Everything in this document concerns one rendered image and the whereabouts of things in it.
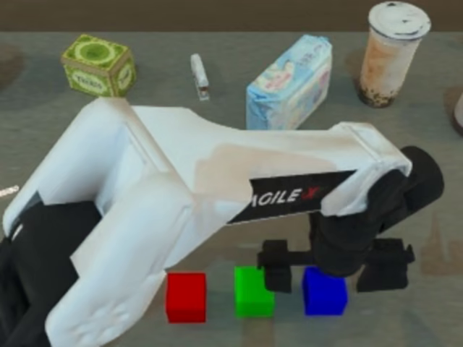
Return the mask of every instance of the yellow-green box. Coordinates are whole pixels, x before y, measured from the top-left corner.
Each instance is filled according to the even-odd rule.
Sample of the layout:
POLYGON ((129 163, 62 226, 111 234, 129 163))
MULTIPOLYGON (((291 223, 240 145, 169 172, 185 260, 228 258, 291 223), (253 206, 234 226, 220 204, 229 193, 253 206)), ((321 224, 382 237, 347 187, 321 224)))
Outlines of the yellow-green box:
POLYGON ((128 47, 86 34, 63 53, 61 62, 70 87, 95 96, 124 96, 137 79, 128 47))

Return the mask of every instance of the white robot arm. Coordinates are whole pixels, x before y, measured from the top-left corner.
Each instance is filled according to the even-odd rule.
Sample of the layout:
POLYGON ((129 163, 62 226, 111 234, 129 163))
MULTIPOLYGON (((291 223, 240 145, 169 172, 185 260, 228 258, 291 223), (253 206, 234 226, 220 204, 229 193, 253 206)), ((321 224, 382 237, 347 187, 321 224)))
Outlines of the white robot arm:
POLYGON ((102 346, 143 315, 166 268, 227 223, 361 213, 381 177, 393 170, 408 176, 412 169, 369 124, 251 132, 210 123, 186 108, 95 100, 5 211, 0 258, 3 247, 12 254, 5 256, 9 263, 20 263, 14 289, 23 299, 4 300, 27 302, 23 314, 37 318, 13 320, 0 346, 16 346, 22 331, 29 331, 24 346, 36 346, 37 336, 52 347, 102 346), (39 223, 34 213, 50 213, 59 223, 39 223), (93 222, 80 226, 83 220, 93 222), (66 233, 79 236, 67 241, 66 233), (22 250, 34 238, 47 238, 48 251, 22 250), (67 253, 53 258, 58 241, 67 253), (39 254, 50 259, 41 264, 39 254), (68 261, 66 269, 45 268, 68 261), (35 263, 47 286, 28 279, 35 263), (52 283, 59 280, 53 271, 63 271, 67 283, 52 283), (59 293, 50 289, 56 286, 59 293), (48 306, 39 309, 42 296, 48 306), (32 321, 36 329, 27 326, 32 321))

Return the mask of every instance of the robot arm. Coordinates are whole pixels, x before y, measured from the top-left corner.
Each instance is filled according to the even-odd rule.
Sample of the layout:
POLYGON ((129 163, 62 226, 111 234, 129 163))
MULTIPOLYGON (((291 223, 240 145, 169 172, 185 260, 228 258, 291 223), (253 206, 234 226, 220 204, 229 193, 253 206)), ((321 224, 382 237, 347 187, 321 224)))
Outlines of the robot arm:
MULTIPOLYGON (((415 161, 369 124, 248 132, 184 108, 98 99, 5 211, 0 278, 17 295, 0 295, 0 320, 10 322, 0 346, 17 346, 23 331, 31 332, 24 347, 43 336, 52 347, 97 347, 118 337, 143 315, 164 270, 226 224, 311 213, 313 248, 329 252, 314 248, 300 254, 301 264, 310 258, 335 273, 340 262, 320 254, 339 259, 344 251, 362 253, 351 267, 375 262, 378 253, 366 252, 374 236, 431 200, 415 197, 430 167, 415 161), (20 314, 4 308, 11 305, 20 314)), ((296 265, 280 246, 264 243, 260 265, 269 278, 296 265)))

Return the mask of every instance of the blue cube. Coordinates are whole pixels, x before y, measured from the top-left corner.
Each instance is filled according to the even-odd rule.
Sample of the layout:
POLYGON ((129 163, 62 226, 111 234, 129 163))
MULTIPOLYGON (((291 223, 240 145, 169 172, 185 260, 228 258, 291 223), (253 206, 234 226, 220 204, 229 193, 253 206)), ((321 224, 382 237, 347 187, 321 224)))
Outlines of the blue cube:
POLYGON ((318 268, 305 268, 302 280, 305 314, 307 316, 340 316, 348 302, 344 278, 325 275, 318 268))

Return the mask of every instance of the blue tissue package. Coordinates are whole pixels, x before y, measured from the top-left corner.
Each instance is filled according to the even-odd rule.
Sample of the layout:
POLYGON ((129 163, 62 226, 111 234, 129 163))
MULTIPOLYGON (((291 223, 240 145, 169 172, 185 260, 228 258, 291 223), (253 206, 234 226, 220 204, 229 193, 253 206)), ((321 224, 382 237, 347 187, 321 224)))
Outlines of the blue tissue package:
POLYGON ((343 315, 349 301, 344 278, 325 275, 313 266, 305 268, 302 292, 307 316, 343 315))
POLYGON ((326 99, 332 46, 327 38, 303 35, 246 90, 249 130, 298 128, 326 99))

